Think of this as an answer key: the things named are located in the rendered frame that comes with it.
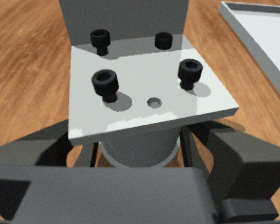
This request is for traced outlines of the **black socket head screw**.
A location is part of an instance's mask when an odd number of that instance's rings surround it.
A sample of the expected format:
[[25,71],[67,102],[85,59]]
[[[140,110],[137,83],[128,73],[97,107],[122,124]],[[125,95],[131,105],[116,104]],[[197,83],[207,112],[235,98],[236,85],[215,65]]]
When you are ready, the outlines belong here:
[[107,46],[110,45],[110,34],[107,30],[98,29],[90,34],[92,46],[97,48],[99,56],[106,56],[108,54]]
[[155,36],[155,47],[160,50],[168,50],[172,47],[173,36],[167,32],[157,33]]
[[110,69],[97,71],[91,78],[95,93],[102,96],[106,103],[117,100],[116,92],[119,89],[117,74]]
[[194,83],[200,80],[203,70],[201,62],[195,59],[184,59],[179,63],[178,78],[180,87],[186,91],[192,90]]

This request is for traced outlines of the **white rimmed tray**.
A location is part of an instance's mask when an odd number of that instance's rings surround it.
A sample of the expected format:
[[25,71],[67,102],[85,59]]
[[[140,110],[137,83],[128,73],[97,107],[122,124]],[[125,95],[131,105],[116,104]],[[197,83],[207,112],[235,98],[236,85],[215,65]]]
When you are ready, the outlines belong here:
[[221,1],[218,11],[280,94],[280,6]]

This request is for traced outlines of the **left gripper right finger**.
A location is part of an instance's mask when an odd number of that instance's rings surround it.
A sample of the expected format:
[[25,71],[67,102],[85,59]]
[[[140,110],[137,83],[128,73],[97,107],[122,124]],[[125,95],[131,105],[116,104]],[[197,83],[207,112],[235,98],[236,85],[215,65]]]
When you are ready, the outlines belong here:
[[[213,156],[211,172],[193,135]],[[184,167],[199,168],[205,173],[217,211],[229,200],[270,199],[280,188],[277,145],[215,120],[182,126],[179,138]]]

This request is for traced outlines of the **dark grey cylinder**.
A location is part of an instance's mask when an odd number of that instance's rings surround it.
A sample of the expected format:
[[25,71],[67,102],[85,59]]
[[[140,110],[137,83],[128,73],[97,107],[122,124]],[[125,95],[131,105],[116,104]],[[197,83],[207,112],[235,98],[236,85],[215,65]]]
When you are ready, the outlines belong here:
[[179,149],[181,128],[103,141],[99,146],[113,167],[166,167]]

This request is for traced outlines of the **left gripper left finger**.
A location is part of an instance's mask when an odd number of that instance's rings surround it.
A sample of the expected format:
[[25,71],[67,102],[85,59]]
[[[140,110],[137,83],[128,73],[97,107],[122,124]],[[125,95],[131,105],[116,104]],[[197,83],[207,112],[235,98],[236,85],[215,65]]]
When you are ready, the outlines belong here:
[[[0,146],[0,162],[36,166],[67,166],[74,148],[68,139],[68,120],[63,120]],[[83,145],[73,167],[95,167],[99,142]]]

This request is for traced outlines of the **grey l-shaped bracket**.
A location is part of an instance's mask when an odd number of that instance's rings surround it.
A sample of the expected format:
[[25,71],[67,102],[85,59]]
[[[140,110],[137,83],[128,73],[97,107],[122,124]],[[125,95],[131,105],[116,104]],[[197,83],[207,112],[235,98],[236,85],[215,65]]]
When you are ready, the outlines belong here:
[[[71,42],[69,133],[72,146],[86,145],[233,116],[239,105],[184,36],[189,0],[59,0]],[[108,54],[99,56],[90,34],[110,33]],[[157,33],[172,47],[155,47]],[[203,65],[192,90],[181,89],[179,63]],[[117,74],[117,100],[95,93],[92,76]],[[160,108],[151,108],[157,102]]]

